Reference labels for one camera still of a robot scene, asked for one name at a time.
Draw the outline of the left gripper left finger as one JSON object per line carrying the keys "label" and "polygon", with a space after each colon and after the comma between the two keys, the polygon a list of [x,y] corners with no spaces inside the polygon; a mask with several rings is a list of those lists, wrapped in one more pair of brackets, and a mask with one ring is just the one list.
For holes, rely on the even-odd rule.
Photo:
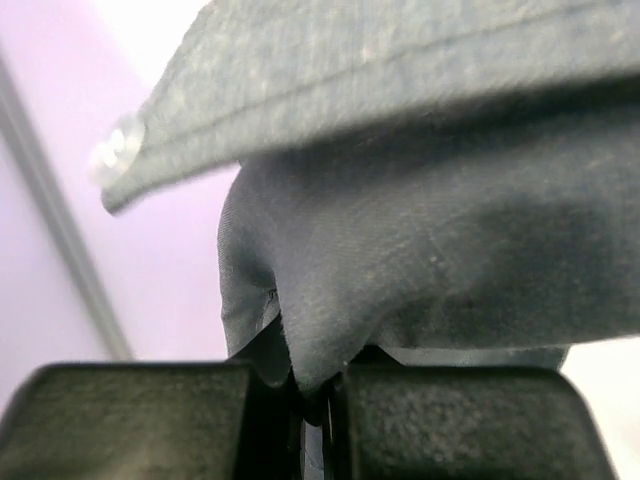
{"label": "left gripper left finger", "polygon": [[279,321],[217,363],[54,364],[1,421],[5,479],[298,479]]}

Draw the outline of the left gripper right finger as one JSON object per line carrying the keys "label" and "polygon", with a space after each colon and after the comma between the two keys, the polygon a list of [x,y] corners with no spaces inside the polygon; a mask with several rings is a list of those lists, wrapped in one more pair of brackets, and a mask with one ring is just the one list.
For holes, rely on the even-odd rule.
{"label": "left gripper right finger", "polygon": [[328,386],[327,479],[606,480],[589,409],[559,373],[403,366],[368,346]]}

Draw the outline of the grey shirt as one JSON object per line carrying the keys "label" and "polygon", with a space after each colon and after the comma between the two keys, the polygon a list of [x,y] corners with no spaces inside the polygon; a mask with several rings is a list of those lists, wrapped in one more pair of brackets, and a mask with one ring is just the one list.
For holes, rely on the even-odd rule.
{"label": "grey shirt", "polygon": [[635,1],[213,1],[91,163],[111,213],[240,164],[228,350],[280,318],[305,392],[639,331]]}

